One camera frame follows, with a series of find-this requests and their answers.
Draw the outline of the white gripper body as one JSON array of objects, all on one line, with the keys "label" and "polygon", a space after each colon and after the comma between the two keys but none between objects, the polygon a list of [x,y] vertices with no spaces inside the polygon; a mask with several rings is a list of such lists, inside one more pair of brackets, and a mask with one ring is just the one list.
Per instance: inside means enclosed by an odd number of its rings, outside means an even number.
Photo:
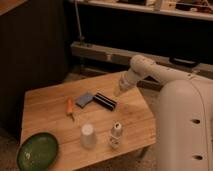
[{"label": "white gripper body", "polygon": [[136,86],[138,75],[132,71],[125,72],[119,80],[119,89],[126,92]]}]

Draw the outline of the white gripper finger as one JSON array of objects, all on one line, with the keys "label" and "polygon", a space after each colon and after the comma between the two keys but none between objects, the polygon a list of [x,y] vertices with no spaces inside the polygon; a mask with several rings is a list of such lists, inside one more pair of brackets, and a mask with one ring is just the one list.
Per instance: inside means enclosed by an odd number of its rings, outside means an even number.
[{"label": "white gripper finger", "polygon": [[116,86],[116,87],[114,88],[114,96],[115,96],[115,97],[119,96],[119,87],[118,87],[118,86]]},{"label": "white gripper finger", "polygon": [[118,96],[122,95],[123,93],[124,93],[123,90],[119,90],[119,91],[118,91]]}]

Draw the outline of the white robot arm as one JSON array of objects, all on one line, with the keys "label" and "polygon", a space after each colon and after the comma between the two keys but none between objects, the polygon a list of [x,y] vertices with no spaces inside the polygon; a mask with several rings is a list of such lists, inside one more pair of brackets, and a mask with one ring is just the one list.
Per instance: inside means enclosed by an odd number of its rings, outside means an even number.
[{"label": "white robot arm", "polygon": [[155,113],[157,171],[213,171],[213,79],[135,55],[115,94],[148,76],[163,86]]}]

